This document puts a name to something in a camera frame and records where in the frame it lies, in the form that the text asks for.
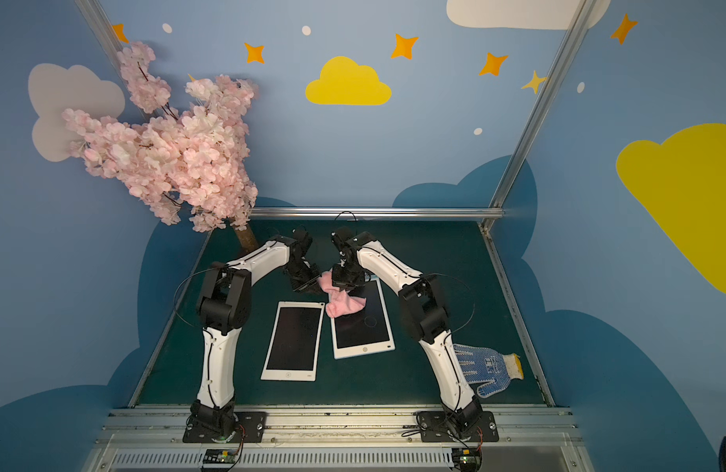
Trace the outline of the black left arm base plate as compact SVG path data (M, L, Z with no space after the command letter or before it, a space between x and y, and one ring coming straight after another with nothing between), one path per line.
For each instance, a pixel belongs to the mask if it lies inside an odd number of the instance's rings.
M238 411L199 419L191 414L182 437L184 444L258 444L266 430L268 413Z

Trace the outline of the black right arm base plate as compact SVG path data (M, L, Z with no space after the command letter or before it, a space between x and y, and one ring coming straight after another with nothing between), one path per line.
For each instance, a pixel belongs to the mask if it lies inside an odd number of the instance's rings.
M415 420L424 443L497 443L500 440L499 427L491 411L484 411L468 426L448 420L443 411L436 410L419 411L415 414Z

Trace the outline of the blue-edged white drawing tablet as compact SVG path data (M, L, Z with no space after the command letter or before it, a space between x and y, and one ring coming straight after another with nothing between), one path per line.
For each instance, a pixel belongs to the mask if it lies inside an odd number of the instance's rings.
M352 295L364 298L366 304L354 314L332 320L335 359L394 351L396 344L380 279L372 275Z

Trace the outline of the pink cloth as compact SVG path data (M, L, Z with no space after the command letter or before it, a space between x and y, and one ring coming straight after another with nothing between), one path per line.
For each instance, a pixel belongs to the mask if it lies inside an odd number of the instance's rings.
M318 278L319 287L329 297L326 304L326 313L331 319L352 315L362 311L366 306L366 299L351 296L347 291L333 284L331 271L325 271Z

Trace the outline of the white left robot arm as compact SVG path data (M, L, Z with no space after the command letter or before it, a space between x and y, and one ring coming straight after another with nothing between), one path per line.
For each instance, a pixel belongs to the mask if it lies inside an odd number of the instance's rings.
M201 385L190 407L186 443L229 443L239 431L234 411L234 362L239 336L252 304L252 286L276 269L290 277L292 288L316 288L320 276L306 254L313 243L303 228L276 236L231 262L213 263L206 271L197 302L204 358Z

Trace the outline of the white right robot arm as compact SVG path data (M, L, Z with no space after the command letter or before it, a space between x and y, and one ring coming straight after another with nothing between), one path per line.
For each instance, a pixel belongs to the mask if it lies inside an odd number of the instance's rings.
M459 367L448 301L438 276L412 269L369 232L355 235L341 227L332 232L331 240L339 252L339 262L332 268L333 285L355 289L367 275L374 275L398 295L402 325L424 350L437 380L444 427L456 438L467 438L483 409Z

